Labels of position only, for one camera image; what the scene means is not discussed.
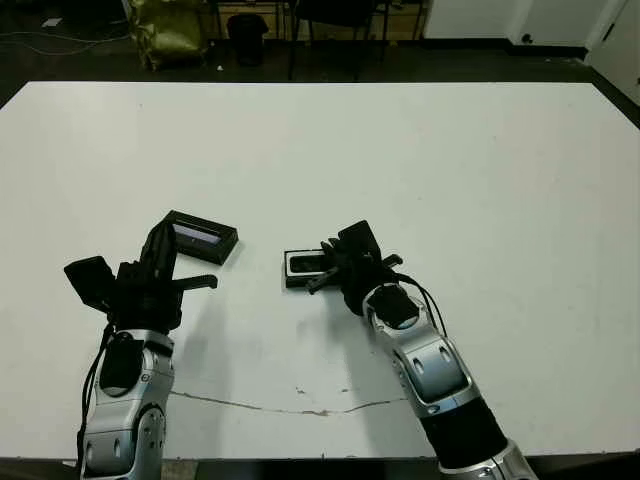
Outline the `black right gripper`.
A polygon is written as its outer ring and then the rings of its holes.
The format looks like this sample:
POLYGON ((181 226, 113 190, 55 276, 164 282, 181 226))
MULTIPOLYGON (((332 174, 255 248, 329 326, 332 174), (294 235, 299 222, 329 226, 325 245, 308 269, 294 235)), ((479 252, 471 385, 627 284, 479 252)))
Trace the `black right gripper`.
POLYGON ((338 238, 329 238, 320 245, 332 264, 324 273, 309 280, 306 288, 310 294, 315 294, 326 287, 337 286, 346 306, 355 315, 363 315, 363 302, 369 293, 385 283, 396 281, 393 268, 403 263, 397 254, 382 260, 368 255, 349 257, 349 250, 338 238))

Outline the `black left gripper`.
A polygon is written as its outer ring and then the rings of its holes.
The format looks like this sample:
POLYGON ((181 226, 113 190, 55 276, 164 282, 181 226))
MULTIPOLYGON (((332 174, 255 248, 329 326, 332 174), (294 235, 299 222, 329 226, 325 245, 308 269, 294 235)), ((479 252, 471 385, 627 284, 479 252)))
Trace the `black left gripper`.
POLYGON ((218 286, 213 274, 174 279, 176 257, 174 225, 158 223, 149 232, 140 261, 120 264, 107 313, 117 330, 174 330, 181 324, 184 292, 218 286))

